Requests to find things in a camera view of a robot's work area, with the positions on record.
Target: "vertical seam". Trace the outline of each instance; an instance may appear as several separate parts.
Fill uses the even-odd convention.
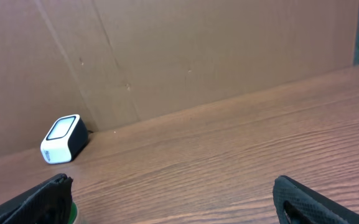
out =
[[[54,39],[54,41],[55,41],[55,43],[56,43],[56,45],[57,45],[57,47],[58,47],[60,53],[61,53],[62,56],[63,56],[63,59],[64,59],[65,63],[66,63],[67,66],[68,66],[68,69],[69,69],[69,71],[70,71],[70,74],[71,74],[72,78],[74,79],[74,81],[75,81],[75,83],[76,83],[76,85],[77,85],[78,91],[79,91],[80,94],[81,94],[81,97],[82,97],[82,100],[83,100],[83,102],[84,102],[84,104],[85,104],[85,107],[86,107],[87,110],[90,112],[90,115],[91,115],[91,117],[92,117],[93,122],[95,122],[96,127],[97,127],[98,129],[100,129],[100,124],[98,124],[97,120],[95,119],[95,115],[94,115],[93,111],[92,111],[92,110],[90,109],[90,107],[89,107],[88,101],[87,101],[86,98],[85,98],[85,94],[84,94],[84,92],[83,92],[83,88],[81,87],[80,81],[79,81],[79,79],[78,79],[78,77],[77,77],[77,75],[76,75],[76,72],[75,72],[75,70],[74,70],[74,67],[73,67],[72,63],[70,62],[70,60],[68,59],[68,55],[67,55],[65,49],[63,48],[63,45],[62,45],[62,44],[60,43],[60,41],[59,41],[59,37],[58,37],[58,35],[57,35],[57,32],[56,32],[56,30],[55,30],[55,28],[54,28],[52,22],[50,21],[49,16],[48,16],[46,10],[44,9],[44,6],[43,6],[42,3],[41,3],[41,0],[34,0],[34,2],[35,2],[35,4],[37,5],[37,9],[38,9],[38,11],[40,12],[41,17],[43,18],[43,20],[44,20],[46,26],[48,27],[48,30],[49,30],[49,32],[50,32],[52,38]]]
[[[98,10],[98,7],[96,6],[96,3],[95,3],[95,0],[91,0],[91,4],[92,4],[92,7],[93,7],[93,10],[95,10],[95,13],[96,13],[96,16],[98,18],[98,21],[100,23],[100,26],[102,28],[102,31],[103,31],[103,34],[106,38],[106,41],[109,45],[109,48],[110,48],[110,53],[111,53],[111,56],[113,57],[114,59],[114,64],[116,65],[116,68],[118,71],[120,71],[120,66],[119,66],[119,63],[117,61],[117,58],[114,56],[114,50],[113,50],[113,45],[111,44],[111,41],[110,41],[110,38],[109,38],[109,35],[107,34],[107,31],[106,31],[106,28],[105,28],[105,25],[103,24],[103,21],[102,21],[102,18],[100,16],[100,13],[99,13],[99,10]],[[126,76],[126,74],[124,72],[121,72],[122,76],[124,77],[124,82],[126,82],[127,84],[129,83],[128,81],[128,77]],[[135,102],[134,102],[134,99],[133,99],[133,96],[132,96],[132,93],[129,92],[129,98],[131,99],[131,104],[132,104],[132,107],[135,111],[135,114],[136,114],[136,119],[137,121],[140,121],[140,117],[139,117],[139,110],[137,108],[137,106],[135,105]]]

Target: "brown wooden tabletop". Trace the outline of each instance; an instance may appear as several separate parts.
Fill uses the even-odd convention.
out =
[[[58,174],[90,223],[277,223],[288,175],[359,213],[359,66],[0,158],[0,204]]]

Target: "green object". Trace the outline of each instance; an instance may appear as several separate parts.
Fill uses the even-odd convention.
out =
[[[77,217],[77,206],[72,202],[72,209],[70,210],[70,218],[68,218],[68,224],[73,224]]]

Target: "brown wall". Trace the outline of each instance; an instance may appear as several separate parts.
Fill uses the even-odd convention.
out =
[[[0,155],[350,66],[358,1],[0,1]]]

